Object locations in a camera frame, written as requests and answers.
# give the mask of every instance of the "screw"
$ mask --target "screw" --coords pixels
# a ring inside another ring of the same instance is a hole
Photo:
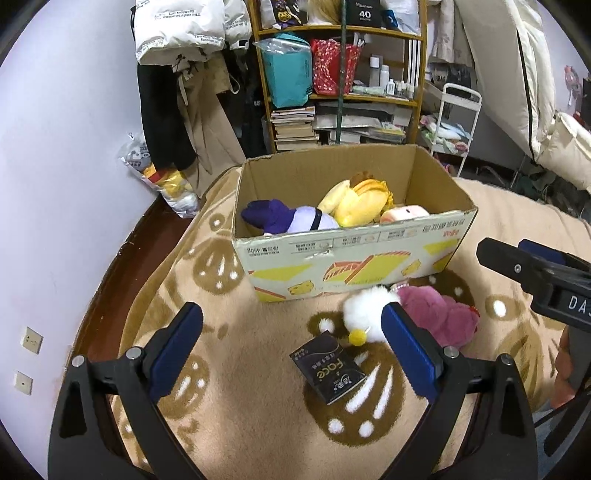
[[[125,356],[130,360],[136,360],[142,355],[142,349],[139,346],[133,346],[125,352]]]
[[[503,353],[501,355],[501,362],[510,367],[511,365],[513,365],[513,357],[508,353]]]
[[[445,354],[446,357],[449,357],[449,358],[457,358],[460,356],[460,352],[454,346],[445,347],[443,349],[443,353]]]
[[[72,366],[73,367],[79,367],[84,363],[84,357],[82,355],[76,355],[73,359],[72,359]]]

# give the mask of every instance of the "plastic bag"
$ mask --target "plastic bag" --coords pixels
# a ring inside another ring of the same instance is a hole
[[[224,46],[224,19],[223,0],[136,0],[135,56],[141,65],[206,61]]]
[[[304,25],[306,22],[306,12],[300,10],[296,0],[261,0],[261,26],[265,30]]]
[[[230,50],[247,50],[252,35],[251,19],[243,0],[224,0],[224,27]]]
[[[390,30],[421,34],[417,0],[380,0],[382,19]]]
[[[254,42],[254,45],[260,51],[279,55],[311,51],[311,48],[307,43],[298,43],[285,38],[266,38]]]
[[[179,217],[194,218],[199,212],[199,199],[191,184],[176,169],[156,171],[143,133],[129,134],[129,139],[119,149],[117,158],[130,168],[134,176],[159,192]]]

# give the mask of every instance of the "teal bag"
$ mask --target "teal bag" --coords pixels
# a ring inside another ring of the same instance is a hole
[[[304,39],[289,33],[275,38],[310,46]],[[291,53],[262,52],[265,77],[276,108],[302,106],[312,93],[312,52],[304,50]]]

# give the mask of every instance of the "white bag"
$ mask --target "white bag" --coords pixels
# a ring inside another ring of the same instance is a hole
[[[379,4],[383,10],[391,10],[394,13],[401,32],[421,34],[417,0],[380,0]]]
[[[226,41],[230,50],[248,49],[252,34],[251,19],[243,0],[224,0]]]
[[[224,46],[224,10],[223,0],[136,0],[138,62],[175,65],[183,58],[206,61]]]

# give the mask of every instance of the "yellow pom-pom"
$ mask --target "yellow pom-pom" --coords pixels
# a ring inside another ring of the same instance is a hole
[[[363,330],[352,330],[349,334],[349,342],[354,346],[362,346],[368,341],[367,333]]]

